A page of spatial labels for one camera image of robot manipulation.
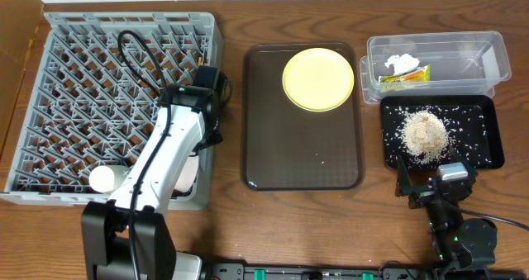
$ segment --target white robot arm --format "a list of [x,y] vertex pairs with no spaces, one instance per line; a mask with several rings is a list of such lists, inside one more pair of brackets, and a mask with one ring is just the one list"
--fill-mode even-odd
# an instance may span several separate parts
[[[193,185],[191,179],[180,180],[180,183],[177,181],[189,155],[202,140],[205,132],[204,118],[201,112],[194,112],[191,107],[183,106],[171,106],[171,109],[172,118],[169,134],[144,176],[141,194],[138,195],[136,202],[138,211],[145,206],[152,206],[155,212],[164,216],[167,214],[173,188],[180,192],[186,192]],[[155,128],[143,151],[141,151],[140,158],[136,161],[123,184],[109,197],[110,200],[116,201],[116,206],[128,208],[131,205],[132,187],[160,140],[167,124],[166,117],[167,109],[163,107],[158,111]]]
[[[227,82],[219,69],[201,66],[193,86],[174,86],[165,97],[162,94],[162,102],[171,102],[171,118],[167,136],[157,152],[155,147],[165,132],[167,107],[158,111],[155,128],[126,178],[123,179],[126,170],[107,168],[107,172],[121,175],[110,173],[113,184],[103,186],[101,179],[105,179],[105,173],[94,169],[90,184],[95,190],[106,188],[103,191],[112,193],[107,203],[90,202],[83,212],[81,224],[88,279],[134,279],[131,242],[116,235],[129,226],[131,217],[134,217],[134,254],[141,278],[146,275],[156,280],[198,280],[206,273],[198,256],[174,249],[164,217],[173,190],[186,192],[193,185],[192,178],[179,180],[189,155],[222,141],[217,132],[218,112],[229,99],[224,99]],[[134,186],[152,154],[154,158],[140,183],[136,207],[131,211]]]

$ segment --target yellow plate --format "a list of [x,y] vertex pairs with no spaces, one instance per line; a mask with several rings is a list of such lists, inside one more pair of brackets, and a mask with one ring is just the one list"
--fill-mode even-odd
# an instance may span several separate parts
[[283,89],[297,106],[324,112],[350,96],[355,76],[349,62],[333,50],[314,48],[297,53],[283,71]]

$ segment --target cardboard box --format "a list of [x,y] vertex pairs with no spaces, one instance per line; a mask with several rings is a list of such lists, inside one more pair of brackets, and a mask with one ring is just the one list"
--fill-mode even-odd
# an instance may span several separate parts
[[0,0],[0,157],[43,6],[41,0]]

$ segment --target plastic tray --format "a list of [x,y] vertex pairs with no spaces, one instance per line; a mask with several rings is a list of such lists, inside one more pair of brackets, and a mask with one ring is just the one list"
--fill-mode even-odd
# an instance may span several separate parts
[[303,110],[284,92],[287,62],[317,47],[354,58],[342,43],[259,45],[246,54],[241,176],[253,190],[350,189],[364,179],[358,85],[327,112]]
[[[367,103],[387,96],[494,95],[493,87],[511,78],[505,44],[496,31],[376,36],[368,40],[368,55],[360,60],[360,81]],[[391,83],[379,76],[393,74],[384,63],[392,55],[410,54],[419,66],[431,64],[430,82]]]
[[[88,185],[90,171],[103,164],[132,166],[158,111],[154,94],[138,86],[120,62],[119,32],[128,29],[142,36],[170,83],[193,83],[200,60],[220,68],[223,39],[213,15],[204,12],[46,13],[45,17],[52,30],[7,178],[7,194],[0,197],[41,205],[104,201],[108,195],[93,192]],[[143,49],[134,40],[125,42],[133,66],[160,86]],[[203,183],[175,196],[169,208],[205,206],[211,162],[209,149],[201,155],[198,178]]]
[[403,142],[396,135],[405,116],[402,110],[413,113],[428,109],[440,118],[453,147],[475,168],[501,168],[505,163],[502,139],[499,134],[494,102],[484,95],[453,95],[431,97],[386,97],[380,102],[382,138],[385,162],[397,168],[397,154],[411,170],[437,169],[450,163],[449,157],[429,164],[412,164]]

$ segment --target cable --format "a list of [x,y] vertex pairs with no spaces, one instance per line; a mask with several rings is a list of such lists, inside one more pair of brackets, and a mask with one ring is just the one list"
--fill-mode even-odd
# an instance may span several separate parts
[[132,32],[132,31],[122,31],[119,34],[119,36],[117,37],[117,48],[119,49],[119,53],[120,53],[123,61],[125,61],[126,66],[136,76],[138,76],[141,81],[146,83],[149,86],[149,88],[153,89],[153,91],[155,91],[158,94],[158,96],[160,95],[160,93],[156,90],[156,88],[154,86],[152,86],[149,82],[144,80],[132,68],[132,66],[128,63],[128,61],[126,61],[126,57],[123,54],[123,48],[122,48],[122,37],[124,35],[130,35],[130,36],[134,37],[140,43],[140,45],[143,47],[143,49],[147,52],[147,54],[149,55],[149,58],[150,58],[150,62],[156,67],[156,70],[158,70],[158,72],[160,73],[160,78],[162,80],[162,88],[165,91],[165,98],[167,99],[167,101],[166,101],[166,103],[167,103],[167,105],[166,105],[166,107],[167,107],[167,122],[165,123],[164,132],[162,133],[162,136],[160,137],[160,140],[158,141],[158,144],[156,144],[156,147],[152,150],[152,153],[150,154],[149,158],[145,162],[145,165],[144,165],[143,169],[141,170],[140,175],[138,176],[136,184],[134,184],[134,189],[132,191],[132,197],[131,197],[131,207],[129,209],[128,225],[129,225],[129,241],[130,241],[130,245],[131,245],[132,267],[134,268],[134,277],[135,277],[135,279],[136,280],[140,280],[141,279],[140,266],[138,264],[138,256],[137,256],[137,253],[136,253],[136,231],[134,230],[134,212],[136,210],[136,201],[137,201],[138,195],[140,194],[141,184],[143,183],[143,177],[147,173],[147,169],[149,169],[150,163],[152,163],[153,159],[156,156],[156,153],[160,149],[160,146],[164,143],[164,140],[165,140],[165,138],[167,137],[167,135],[169,133],[169,128],[171,126],[171,106],[170,106],[170,103],[171,103],[172,99],[169,96],[169,91],[167,89],[167,83],[165,81],[164,73],[162,72],[162,68],[161,68],[160,64],[158,63],[158,61],[156,60],[155,56],[150,51],[150,49],[147,46],[147,44],[141,39],[141,37],[139,37],[136,33]]
[[[132,31],[122,31],[119,36],[117,36],[117,48],[119,49],[119,55],[122,57],[122,60],[123,62],[125,62],[125,65],[127,66],[127,68],[129,68],[129,70],[137,77],[141,80],[141,82],[145,83],[147,86],[149,86],[149,88],[154,91],[156,93],[156,96],[159,96],[160,95],[160,92],[158,92],[158,89],[156,89],[156,87],[154,87],[153,85],[151,85],[149,82],[147,82],[147,80],[145,80],[133,67],[132,65],[126,60],[126,57],[125,57],[125,54],[123,53],[123,46],[122,46],[122,37],[125,35],[125,34],[129,34],[131,36],[133,36],[136,40],[138,40],[138,42],[141,44],[141,46],[144,47],[144,49],[147,51],[147,54],[149,55],[149,57],[152,56],[151,58],[151,61],[152,64],[154,64],[155,66],[158,64],[158,61],[156,60],[156,58],[154,58],[154,56],[152,55],[152,53],[150,52],[149,50],[149,47],[147,47],[147,44],[134,32]],[[161,72],[160,70],[160,75],[162,77],[162,80],[164,80],[164,74]]]
[[226,79],[226,84],[230,88],[230,94],[228,94],[228,98],[224,99],[224,102],[221,103],[221,106],[219,107],[220,110],[223,109],[228,104],[228,102],[230,102],[231,94],[233,93],[233,82],[229,79]]
[[459,208],[457,206],[452,205],[451,203],[449,203],[444,198],[442,198],[441,200],[451,210],[458,211],[458,212],[461,212],[463,214],[477,216],[477,217],[480,217],[480,218],[490,219],[490,220],[494,220],[494,221],[500,221],[500,222],[507,223],[507,224],[513,225],[513,226],[517,226],[519,228],[522,228],[524,230],[529,231],[529,226],[524,225],[523,223],[512,221],[512,220],[509,220],[509,219],[506,219],[506,218],[502,218],[502,217],[498,217],[498,216],[492,216],[492,215],[488,215],[488,214],[482,214],[482,213],[478,213],[478,212],[474,212],[474,211],[464,210],[464,209],[461,209],[461,208]]
[[[380,272],[383,272],[384,270],[384,267],[388,264],[388,263],[396,263],[396,264],[400,264],[401,266],[403,266],[403,264],[397,260],[389,260],[387,262],[385,262],[382,267],[379,268],[379,274],[378,274],[378,278],[380,279],[384,279],[384,275],[380,276]],[[406,270],[406,274],[412,279],[412,280],[417,280],[415,277],[413,277],[413,275],[410,273],[410,271],[405,268],[405,267],[402,267],[404,270]]]

